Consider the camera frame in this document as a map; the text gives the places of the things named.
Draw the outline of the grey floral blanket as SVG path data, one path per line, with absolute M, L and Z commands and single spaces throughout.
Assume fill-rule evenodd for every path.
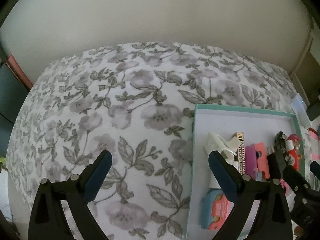
M 53 61 L 15 121 L 7 164 L 32 207 L 101 151 L 113 164 L 89 209 L 109 239 L 185 239 L 197 104 L 291 112 L 287 72 L 237 51 L 141 42 Z

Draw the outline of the teal rimmed white tray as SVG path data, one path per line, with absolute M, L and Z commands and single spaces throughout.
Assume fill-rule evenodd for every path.
M 192 185 L 187 222 L 187 239 L 212 239 L 215 231 L 200 226 L 202 200 L 209 190 L 211 171 L 204 143 L 209 132 L 230 140 L 235 132 L 244 133 L 246 146 L 263 142 L 272 146 L 278 132 L 302 133 L 295 114 L 239 106 L 205 105 L 195 107 L 193 127 Z

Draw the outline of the black power adapter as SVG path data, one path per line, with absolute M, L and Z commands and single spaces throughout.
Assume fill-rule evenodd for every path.
M 320 103 L 315 102 L 307 107 L 306 113 L 310 121 L 315 120 L 320 115 Z

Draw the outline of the pink white knitted basket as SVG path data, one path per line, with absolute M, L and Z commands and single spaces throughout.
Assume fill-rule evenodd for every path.
M 319 135 L 313 128 L 308 128 L 308 136 L 310 139 L 310 155 L 311 160 L 319 163 Z

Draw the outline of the red white glue bottle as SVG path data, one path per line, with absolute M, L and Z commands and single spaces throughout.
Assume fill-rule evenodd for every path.
M 299 171 L 299 163 L 303 159 L 303 156 L 299 154 L 299 141 L 300 137 L 296 134 L 291 134 L 285 141 L 288 164 L 293 166 L 296 171 Z

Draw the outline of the coral blue toy block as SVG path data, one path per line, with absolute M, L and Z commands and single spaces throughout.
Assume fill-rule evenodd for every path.
M 266 147 L 263 142 L 245 147 L 245 174 L 258 181 L 270 179 Z

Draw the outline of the white router box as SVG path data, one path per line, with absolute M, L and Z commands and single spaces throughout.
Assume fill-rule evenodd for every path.
M 311 127 L 311 122 L 306 112 L 307 106 L 299 93 L 297 93 L 292 99 L 291 106 L 304 127 Z

